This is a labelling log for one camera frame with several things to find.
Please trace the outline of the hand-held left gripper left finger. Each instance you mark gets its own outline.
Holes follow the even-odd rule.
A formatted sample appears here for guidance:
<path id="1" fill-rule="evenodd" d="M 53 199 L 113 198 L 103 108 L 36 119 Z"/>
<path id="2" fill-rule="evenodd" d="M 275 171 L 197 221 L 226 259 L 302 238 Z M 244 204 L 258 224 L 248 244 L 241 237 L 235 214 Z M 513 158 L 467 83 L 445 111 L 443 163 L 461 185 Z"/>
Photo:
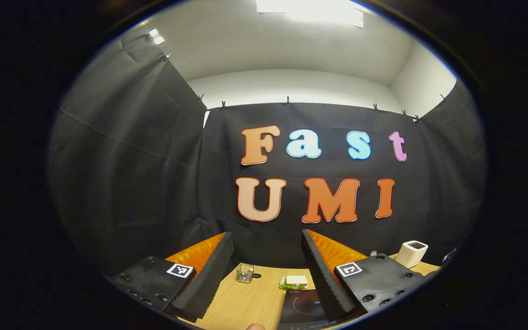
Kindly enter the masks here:
<path id="1" fill-rule="evenodd" d="M 207 313 L 233 251 L 232 233 L 223 232 L 167 258 L 145 257 L 108 279 L 152 309 L 194 323 Z"/>

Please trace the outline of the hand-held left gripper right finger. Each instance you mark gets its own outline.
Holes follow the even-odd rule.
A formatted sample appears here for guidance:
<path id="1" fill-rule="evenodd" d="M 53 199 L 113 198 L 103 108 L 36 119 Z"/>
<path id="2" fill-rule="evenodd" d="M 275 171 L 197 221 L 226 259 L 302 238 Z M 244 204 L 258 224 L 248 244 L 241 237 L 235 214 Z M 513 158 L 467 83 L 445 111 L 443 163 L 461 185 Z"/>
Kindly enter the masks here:
<path id="1" fill-rule="evenodd" d="M 302 253 L 330 321 L 375 313 L 429 280 L 384 253 L 365 256 L 308 229 L 302 231 Z"/>

